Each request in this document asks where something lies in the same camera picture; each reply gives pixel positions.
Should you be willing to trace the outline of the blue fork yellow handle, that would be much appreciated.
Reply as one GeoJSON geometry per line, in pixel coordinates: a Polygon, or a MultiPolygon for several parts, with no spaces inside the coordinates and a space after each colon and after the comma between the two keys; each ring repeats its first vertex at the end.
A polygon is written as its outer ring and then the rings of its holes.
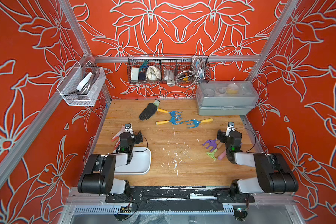
{"type": "Polygon", "coordinates": [[[191,119],[191,120],[184,121],[184,124],[187,125],[188,129],[192,129],[192,128],[198,127],[202,123],[209,123],[209,122],[213,122],[213,118],[208,118],[208,119],[203,119],[203,120],[191,119]]]}

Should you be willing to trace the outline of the purple fork pink handle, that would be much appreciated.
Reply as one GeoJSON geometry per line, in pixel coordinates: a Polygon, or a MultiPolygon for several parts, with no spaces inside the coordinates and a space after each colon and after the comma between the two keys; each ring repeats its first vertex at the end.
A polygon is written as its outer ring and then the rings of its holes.
{"type": "Polygon", "coordinates": [[[222,143],[218,139],[207,140],[202,146],[206,147],[206,149],[214,150],[216,148],[220,148],[222,143]]]}

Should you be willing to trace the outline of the green rake wooden handle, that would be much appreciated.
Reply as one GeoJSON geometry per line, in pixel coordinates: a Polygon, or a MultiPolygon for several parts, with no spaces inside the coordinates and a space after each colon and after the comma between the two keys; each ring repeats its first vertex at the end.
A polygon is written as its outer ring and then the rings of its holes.
{"type": "Polygon", "coordinates": [[[217,160],[217,158],[215,157],[215,153],[222,147],[224,145],[224,143],[219,143],[213,150],[211,150],[211,151],[207,151],[206,152],[206,154],[210,157],[210,158],[212,158],[214,161],[216,161],[217,160]]]}

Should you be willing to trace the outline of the purple rake pink handle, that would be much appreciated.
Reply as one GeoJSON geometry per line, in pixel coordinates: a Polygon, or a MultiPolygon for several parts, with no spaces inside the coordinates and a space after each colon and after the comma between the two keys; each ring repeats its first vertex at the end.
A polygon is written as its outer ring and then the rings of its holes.
{"type": "Polygon", "coordinates": [[[223,151],[219,156],[218,156],[218,159],[221,161],[223,160],[224,158],[226,158],[226,151],[223,151]]]}

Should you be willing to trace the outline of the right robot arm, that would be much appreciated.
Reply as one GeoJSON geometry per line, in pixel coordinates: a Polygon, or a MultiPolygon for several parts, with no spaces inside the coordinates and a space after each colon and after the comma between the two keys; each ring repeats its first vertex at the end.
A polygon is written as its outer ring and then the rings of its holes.
{"type": "Polygon", "coordinates": [[[232,164],[248,166],[256,170],[256,177],[233,180],[230,185],[230,195],[284,194],[298,191],[298,181],[282,154],[242,151],[242,133],[237,131],[232,123],[228,124],[225,132],[218,130],[217,139],[225,145],[226,157],[232,164]]]}

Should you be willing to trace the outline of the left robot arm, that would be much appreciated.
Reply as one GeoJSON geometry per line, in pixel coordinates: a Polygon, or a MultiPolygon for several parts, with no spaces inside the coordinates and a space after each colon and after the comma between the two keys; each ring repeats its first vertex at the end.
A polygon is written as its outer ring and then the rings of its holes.
{"type": "Polygon", "coordinates": [[[141,132],[134,133],[132,124],[125,124],[116,135],[119,145],[113,154],[92,154],[88,157],[84,170],[78,181],[77,190],[85,194],[130,194],[127,180],[116,179],[115,170],[128,167],[133,161],[133,148],[143,142],[141,132]]]}

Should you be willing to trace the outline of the white oval storage tray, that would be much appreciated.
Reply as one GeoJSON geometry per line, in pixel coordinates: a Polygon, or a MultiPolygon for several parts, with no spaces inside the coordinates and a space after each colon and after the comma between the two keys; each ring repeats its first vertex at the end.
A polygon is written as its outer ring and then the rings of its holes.
{"type": "Polygon", "coordinates": [[[134,147],[128,165],[115,168],[116,175],[145,175],[151,167],[151,151],[146,147],[134,147]]]}

